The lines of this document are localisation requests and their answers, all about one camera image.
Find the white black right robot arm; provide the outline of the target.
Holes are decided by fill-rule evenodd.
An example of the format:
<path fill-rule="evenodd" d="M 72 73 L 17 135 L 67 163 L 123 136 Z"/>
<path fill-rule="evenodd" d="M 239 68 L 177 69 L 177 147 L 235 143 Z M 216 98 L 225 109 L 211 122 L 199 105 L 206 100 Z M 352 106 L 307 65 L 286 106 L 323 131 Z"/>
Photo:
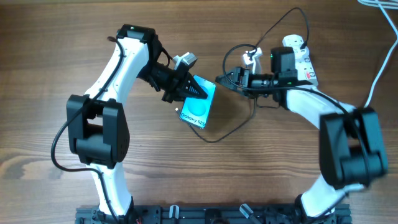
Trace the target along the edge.
<path fill-rule="evenodd" d="M 245 66 L 224 70 L 215 81 L 248 98 L 270 95 L 319 130 L 320 176 L 295 201 L 292 221 L 313 223 L 330 217 L 351 192 L 366 190 L 387 174 L 388 161 L 377 113 L 321 93 L 306 48 L 271 50 L 271 73 L 262 72 L 259 49 L 243 55 Z"/>

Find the Galaxy S25 smartphone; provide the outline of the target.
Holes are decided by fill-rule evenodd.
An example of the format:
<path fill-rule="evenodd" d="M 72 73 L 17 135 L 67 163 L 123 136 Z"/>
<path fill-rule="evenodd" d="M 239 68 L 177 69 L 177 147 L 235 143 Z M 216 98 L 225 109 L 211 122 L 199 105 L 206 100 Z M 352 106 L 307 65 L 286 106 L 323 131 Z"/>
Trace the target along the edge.
<path fill-rule="evenodd" d="M 198 75 L 194 75 L 193 78 L 208 96 L 207 99 L 186 98 L 180 112 L 180 119 L 203 129 L 208 121 L 216 85 Z"/>

